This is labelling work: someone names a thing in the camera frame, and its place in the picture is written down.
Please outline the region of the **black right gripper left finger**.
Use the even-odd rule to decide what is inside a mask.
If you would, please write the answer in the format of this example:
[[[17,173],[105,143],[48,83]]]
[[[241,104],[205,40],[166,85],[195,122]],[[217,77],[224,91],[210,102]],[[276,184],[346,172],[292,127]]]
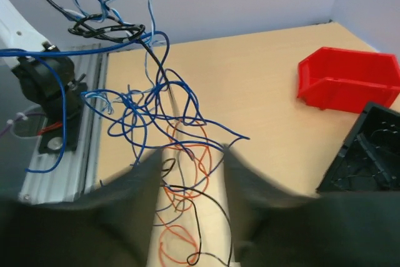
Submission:
[[[73,202],[1,198],[1,266],[146,266],[160,149]]]

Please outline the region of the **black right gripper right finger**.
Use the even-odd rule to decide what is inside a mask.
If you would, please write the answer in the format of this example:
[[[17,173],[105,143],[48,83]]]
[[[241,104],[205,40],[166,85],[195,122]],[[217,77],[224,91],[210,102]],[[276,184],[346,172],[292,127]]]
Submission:
[[[399,193],[293,194],[231,149],[223,171],[241,266],[399,265]]]

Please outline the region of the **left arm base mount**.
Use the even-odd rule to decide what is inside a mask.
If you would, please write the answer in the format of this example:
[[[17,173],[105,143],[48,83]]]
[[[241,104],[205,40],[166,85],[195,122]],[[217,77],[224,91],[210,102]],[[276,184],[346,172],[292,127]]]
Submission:
[[[81,93],[88,90],[85,75],[76,78],[74,63],[67,56],[20,56],[12,73],[18,78],[23,95],[40,105],[47,126],[63,121],[62,92],[55,76],[59,76],[66,99],[66,151],[75,151],[83,116]]]

